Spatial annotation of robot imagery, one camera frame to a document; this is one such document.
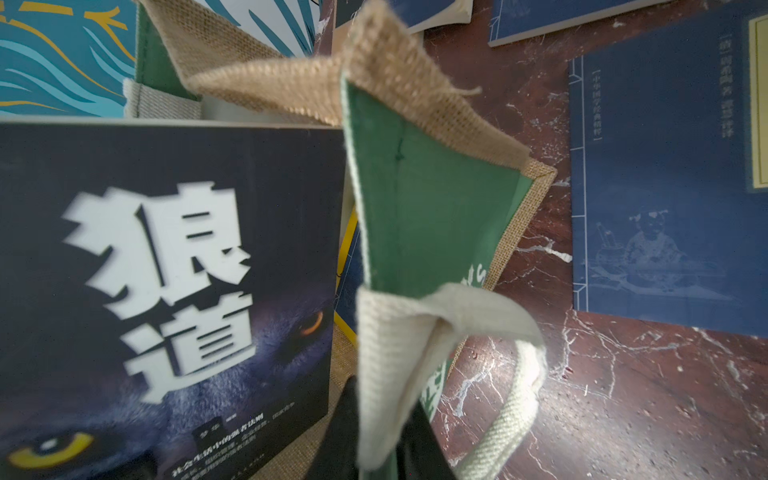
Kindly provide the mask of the blue book table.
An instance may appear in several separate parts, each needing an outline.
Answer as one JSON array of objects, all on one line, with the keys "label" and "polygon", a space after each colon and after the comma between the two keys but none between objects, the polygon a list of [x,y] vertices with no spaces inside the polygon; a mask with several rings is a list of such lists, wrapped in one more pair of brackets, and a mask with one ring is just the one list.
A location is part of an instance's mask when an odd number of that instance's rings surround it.
[{"label": "blue book table", "polygon": [[569,66],[573,304],[767,333],[767,5],[734,1]]}]

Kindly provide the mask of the green beige canvas bag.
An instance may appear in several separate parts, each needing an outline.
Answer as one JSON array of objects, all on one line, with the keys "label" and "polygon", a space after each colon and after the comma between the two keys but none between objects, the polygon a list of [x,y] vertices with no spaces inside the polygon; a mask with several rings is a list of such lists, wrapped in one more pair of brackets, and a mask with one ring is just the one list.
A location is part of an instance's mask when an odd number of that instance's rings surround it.
[{"label": "green beige canvas bag", "polygon": [[358,479],[399,479],[417,402],[470,336],[510,341],[512,383],[456,479],[493,479],[530,431],[548,367],[532,316],[495,285],[555,170],[471,107],[385,1],[342,48],[280,59],[193,1],[144,9],[189,91],[343,129],[364,268],[356,292]]}]

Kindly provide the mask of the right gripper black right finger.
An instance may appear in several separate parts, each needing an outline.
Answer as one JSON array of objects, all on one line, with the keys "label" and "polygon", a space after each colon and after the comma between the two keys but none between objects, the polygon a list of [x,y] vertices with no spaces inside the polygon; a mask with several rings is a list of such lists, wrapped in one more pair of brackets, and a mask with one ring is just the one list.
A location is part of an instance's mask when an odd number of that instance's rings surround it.
[{"label": "right gripper black right finger", "polygon": [[396,448],[400,480],[455,480],[420,402],[405,423]]}]

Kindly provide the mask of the black wolf cover book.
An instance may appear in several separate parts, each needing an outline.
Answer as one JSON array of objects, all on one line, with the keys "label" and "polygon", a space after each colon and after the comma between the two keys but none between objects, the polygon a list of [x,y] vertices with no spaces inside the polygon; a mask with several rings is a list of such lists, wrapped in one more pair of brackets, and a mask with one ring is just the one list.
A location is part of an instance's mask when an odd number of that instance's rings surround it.
[{"label": "black wolf cover book", "polygon": [[1,475],[240,479],[329,409],[338,129],[1,123]]}]

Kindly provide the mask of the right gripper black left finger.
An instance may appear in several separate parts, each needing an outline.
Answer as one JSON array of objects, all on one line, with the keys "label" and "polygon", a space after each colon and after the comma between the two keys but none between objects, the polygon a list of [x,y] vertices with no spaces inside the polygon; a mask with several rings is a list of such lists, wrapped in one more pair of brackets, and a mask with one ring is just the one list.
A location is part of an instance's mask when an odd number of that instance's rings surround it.
[{"label": "right gripper black left finger", "polygon": [[357,480],[359,411],[357,377],[351,376],[328,424],[305,480]]}]

